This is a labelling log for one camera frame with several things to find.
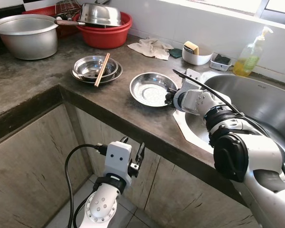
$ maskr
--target dish soap bottle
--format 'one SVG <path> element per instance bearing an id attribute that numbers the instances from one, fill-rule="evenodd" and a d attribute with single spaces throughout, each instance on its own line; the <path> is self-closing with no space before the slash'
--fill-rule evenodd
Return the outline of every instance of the dish soap bottle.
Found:
<path id="1" fill-rule="evenodd" d="M 264 43 L 265 35 L 267 32 L 273 33 L 270 28 L 264 26 L 262 35 L 257 36 L 253 43 L 250 43 L 244 47 L 241 55 L 233 67 L 233 73 L 235 75 L 243 77 L 250 75 L 251 71 L 256 66 L 262 55 L 262 45 Z"/>

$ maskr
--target concrete countertop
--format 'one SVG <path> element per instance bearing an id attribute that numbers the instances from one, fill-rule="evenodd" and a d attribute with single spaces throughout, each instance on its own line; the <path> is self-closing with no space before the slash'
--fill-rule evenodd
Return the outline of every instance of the concrete countertop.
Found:
<path id="1" fill-rule="evenodd" d="M 0 45 L 0 139 L 53 106 L 69 102 L 139 143 L 145 142 L 155 153 L 244 204 L 231 182 L 214 169 L 212 154 L 184 139 L 172 116 L 174 108 L 146 107 L 129 91 L 130 81 L 143 72 L 162 73 L 181 86 L 172 69 L 205 72 L 209 65 L 189 65 L 182 58 L 145 57 L 127 47 L 138 40 L 128 36 L 122 47 L 99 50 L 87 46 L 76 34 L 59 40 L 55 55 L 35 61 L 16 59 Z M 78 59 L 108 51 L 123 66 L 119 79 L 96 88 L 71 76 L 70 69 Z"/>

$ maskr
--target dish towel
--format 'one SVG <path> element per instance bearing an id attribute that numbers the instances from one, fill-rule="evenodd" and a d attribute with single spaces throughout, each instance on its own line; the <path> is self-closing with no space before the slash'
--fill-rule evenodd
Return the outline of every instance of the dish towel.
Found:
<path id="1" fill-rule="evenodd" d="M 169 49 L 173 49 L 170 44 L 162 43 L 157 38 L 140 39 L 139 43 L 133 43 L 128 45 L 129 48 L 142 53 L 148 57 L 155 57 L 163 60 L 168 60 Z"/>

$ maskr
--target sponge holder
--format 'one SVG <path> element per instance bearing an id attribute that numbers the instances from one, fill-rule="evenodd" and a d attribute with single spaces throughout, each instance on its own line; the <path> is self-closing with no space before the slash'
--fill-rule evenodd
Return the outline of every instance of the sponge holder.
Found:
<path id="1" fill-rule="evenodd" d="M 215 62 L 215 58 L 218 54 L 213 53 L 212 58 L 210 60 L 210 68 L 216 69 L 216 70 L 221 70 L 221 71 L 227 71 L 229 67 L 231 66 L 231 60 L 229 61 L 228 65 L 222 64 L 222 63 L 217 63 Z"/>

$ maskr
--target red plastic basin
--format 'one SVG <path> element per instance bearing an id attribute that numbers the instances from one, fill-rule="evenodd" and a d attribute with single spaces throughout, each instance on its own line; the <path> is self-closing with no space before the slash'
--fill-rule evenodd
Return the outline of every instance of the red plastic basin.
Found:
<path id="1" fill-rule="evenodd" d="M 129 14 L 121 12 L 122 26 L 113 28 L 93 28 L 86 26 L 76 26 L 82 33 L 87 45 L 99 49 L 112 49 L 123 45 L 127 40 L 127 35 L 132 26 L 132 18 Z"/>

